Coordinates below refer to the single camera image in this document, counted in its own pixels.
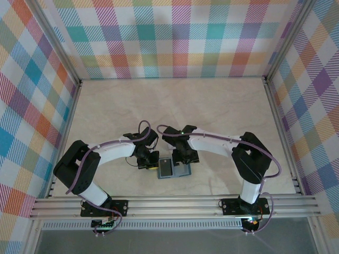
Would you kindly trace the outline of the black gold VIP card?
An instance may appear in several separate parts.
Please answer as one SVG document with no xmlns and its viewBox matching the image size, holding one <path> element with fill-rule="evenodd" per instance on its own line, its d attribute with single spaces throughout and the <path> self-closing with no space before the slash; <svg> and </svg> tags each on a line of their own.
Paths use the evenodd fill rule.
<svg viewBox="0 0 339 254">
<path fill-rule="evenodd" d="M 161 178 L 172 176 L 172 162 L 168 158 L 159 160 L 159 175 Z"/>
</svg>

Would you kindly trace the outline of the teal leather card holder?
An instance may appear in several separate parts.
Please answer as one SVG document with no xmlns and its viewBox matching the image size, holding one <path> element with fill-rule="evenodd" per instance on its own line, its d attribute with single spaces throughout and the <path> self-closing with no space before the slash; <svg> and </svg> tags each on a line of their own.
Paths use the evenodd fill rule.
<svg viewBox="0 0 339 254">
<path fill-rule="evenodd" d="M 158 179 L 169 179 L 169 178 L 179 178 L 179 177 L 185 177 L 185 176 L 190 176 L 191 175 L 191 166 L 190 164 L 185 165 L 185 164 L 181 164 L 179 163 L 177 166 L 175 166 L 172 162 L 172 176 L 170 177 L 165 177 L 165 178 L 161 178 L 159 175 L 159 165 L 158 165 L 158 169 L 157 169 L 157 177 Z"/>
</svg>

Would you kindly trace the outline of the green circuit board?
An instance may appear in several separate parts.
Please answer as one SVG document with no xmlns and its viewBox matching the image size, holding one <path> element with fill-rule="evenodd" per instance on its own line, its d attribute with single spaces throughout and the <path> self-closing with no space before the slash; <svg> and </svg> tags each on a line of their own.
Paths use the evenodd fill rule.
<svg viewBox="0 0 339 254">
<path fill-rule="evenodd" d="M 91 221 L 92 228 L 112 229 L 115 226 L 115 219 L 113 217 L 96 219 Z"/>
</svg>

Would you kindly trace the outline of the circuit board with orange disc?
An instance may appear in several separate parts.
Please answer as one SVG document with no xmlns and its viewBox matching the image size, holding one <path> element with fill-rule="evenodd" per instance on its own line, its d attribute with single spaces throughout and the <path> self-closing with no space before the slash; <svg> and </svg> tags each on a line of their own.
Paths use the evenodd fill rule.
<svg viewBox="0 0 339 254">
<path fill-rule="evenodd" d="M 259 226 L 262 221 L 262 217 L 248 217 L 242 219 L 243 226 Z"/>
</svg>

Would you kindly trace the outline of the aluminium mounting rail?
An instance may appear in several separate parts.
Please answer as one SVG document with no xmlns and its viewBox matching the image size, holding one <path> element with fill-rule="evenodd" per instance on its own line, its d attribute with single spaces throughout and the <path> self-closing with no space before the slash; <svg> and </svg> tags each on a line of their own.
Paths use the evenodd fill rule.
<svg viewBox="0 0 339 254">
<path fill-rule="evenodd" d="M 267 218 L 268 208 L 274 217 L 309 217 L 321 214 L 314 196 L 300 194 L 265 195 L 267 204 L 257 210 L 257 216 Z M 227 205 L 223 199 L 233 195 L 179 195 L 179 196 L 119 196 L 126 200 L 128 219 L 219 219 L 224 217 Z M 80 219 L 81 199 L 79 197 L 50 197 L 35 201 L 30 219 Z"/>
</svg>

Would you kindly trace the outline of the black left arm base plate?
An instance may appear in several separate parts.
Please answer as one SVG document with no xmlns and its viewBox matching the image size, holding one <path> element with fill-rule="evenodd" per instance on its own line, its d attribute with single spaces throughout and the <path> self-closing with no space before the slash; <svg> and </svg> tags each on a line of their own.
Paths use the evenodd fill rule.
<svg viewBox="0 0 339 254">
<path fill-rule="evenodd" d="M 81 203 L 81 217 L 109 217 L 113 215 L 113 212 L 107 211 L 115 210 L 119 212 L 122 216 L 127 216 L 128 211 L 128 201 L 127 200 L 112 200 L 107 199 L 102 205 L 100 205 L 101 209 L 93 206 L 90 202 L 82 202 Z"/>
</svg>

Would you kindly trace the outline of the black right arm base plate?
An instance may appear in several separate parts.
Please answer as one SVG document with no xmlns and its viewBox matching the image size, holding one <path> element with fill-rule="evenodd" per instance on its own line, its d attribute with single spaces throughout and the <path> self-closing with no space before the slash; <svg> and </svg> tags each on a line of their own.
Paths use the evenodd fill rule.
<svg viewBox="0 0 339 254">
<path fill-rule="evenodd" d="M 249 204 L 240 198 L 223 198 L 218 203 L 223 215 L 269 215 L 270 208 L 266 198 L 258 198 Z"/>
</svg>

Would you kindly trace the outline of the aluminium table side rail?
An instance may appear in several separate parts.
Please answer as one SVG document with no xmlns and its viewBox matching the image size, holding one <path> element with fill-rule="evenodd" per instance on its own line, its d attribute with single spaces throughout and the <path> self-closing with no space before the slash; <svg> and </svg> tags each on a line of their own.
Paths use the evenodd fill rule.
<svg viewBox="0 0 339 254">
<path fill-rule="evenodd" d="M 50 174 L 48 183 L 46 185 L 46 191 L 44 193 L 43 198 L 49 198 L 51 196 L 50 193 L 52 191 L 52 185 L 55 181 L 53 169 L 56 166 L 57 162 L 61 159 L 61 157 L 64 154 L 67 139 L 68 139 L 69 132 L 70 132 L 70 128 L 71 128 L 72 121 L 73 121 L 73 118 L 74 118 L 74 114 L 75 114 L 75 111 L 76 111 L 77 103 L 78 103 L 78 100 L 79 100 L 79 96 L 81 94 L 82 84 L 83 84 L 83 80 L 80 79 L 79 83 L 77 84 L 76 89 L 75 89 L 74 98 L 72 100 L 72 104 L 71 104 L 71 107 L 70 107 L 70 110 L 69 110 L 69 113 L 68 113 L 68 116 L 67 116 L 67 119 L 66 119 L 64 131 L 63 131 L 63 134 L 61 136 L 60 146 L 59 146 L 58 151 L 56 153 L 56 157 L 53 160 L 53 164 L 52 164 L 52 168 L 51 168 L 51 174 Z"/>
<path fill-rule="evenodd" d="M 263 76 L 262 82 L 263 82 L 264 90 L 266 92 L 266 96 L 267 96 L 268 101 L 269 101 L 271 112 L 272 112 L 272 115 L 273 115 L 273 118 L 274 118 L 274 121 L 275 121 L 275 125 L 276 125 L 277 131 L 278 131 L 280 142 L 282 144 L 284 155 L 285 155 L 287 165 L 288 165 L 288 168 L 289 168 L 289 171 L 290 171 L 291 179 L 292 179 L 292 182 L 295 186 L 296 193 L 300 194 L 300 195 L 305 195 L 305 190 L 304 190 L 304 187 L 302 185 L 302 182 L 300 181 L 300 176 L 299 176 L 299 173 L 298 173 L 298 170 L 297 170 L 296 161 L 295 161 L 295 158 L 292 154 L 292 150 L 289 147 L 287 133 L 284 129 L 282 119 L 280 118 L 278 106 L 275 103 L 275 99 L 274 99 L 273 92 L 272 92 L 272 89 L 270 87 L 269 81 L 267 80 L 267 78 L 265 76 Z"/>
</svg>

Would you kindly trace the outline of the aluminium frame leg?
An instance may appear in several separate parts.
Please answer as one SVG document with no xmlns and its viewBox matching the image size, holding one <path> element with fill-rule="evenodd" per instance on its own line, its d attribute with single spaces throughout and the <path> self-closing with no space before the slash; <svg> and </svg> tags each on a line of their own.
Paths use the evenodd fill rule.
<svg viewBox="0 0 339 254">
<path fill-rule="evenodd" d="M 20 254 L 35 254 L 44 220 L 30 220 Z"/>
<path fill-rule="evenodd" d="M 310 216 L 308 217 L 308 222 L 318 254 L 327 254 L 327 246 L 318 218 L 316 216 Z"/>
</svg>

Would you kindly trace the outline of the aluminium frame post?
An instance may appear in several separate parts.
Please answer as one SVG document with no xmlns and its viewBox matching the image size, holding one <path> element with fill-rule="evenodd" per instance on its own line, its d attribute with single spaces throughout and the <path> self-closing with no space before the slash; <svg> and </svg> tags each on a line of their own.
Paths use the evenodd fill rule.
<svg viewBox="0 0 339 254">
<path fill-rule="evenodd" d="M 53 27 L 50 25 L 43 9 L 38 3 L 38 0 L 26 0 L 26 3 L 30 6 L 34 16 L 37 18 L 38 23 L 41 25 L 44 33 L 46 34 L 47 39 L 55 49 L 56 54 L 60 58 L 61 62 L 64 64 L 65 69 L 70 73 L 75 83 L 80 86 L 82 84 L 82 80 L 77 74 L 75 67 L 71 63 L 71 60 L 67 56 L 66 51 L 62 47 L 60 40 L 58 39 Z"/>
<path fill-rule="evenodd" d="M 291 14 L 290 21 L 285 26 L 277 49 L 273 52 L 271 60 L 263 75 L 263 79 L 268 83 L 272 80 L 283 62 L 288 50 L 299 34 L 306 18 L 317 0 L 298 0 L 295 10 Z"/>
</svg>

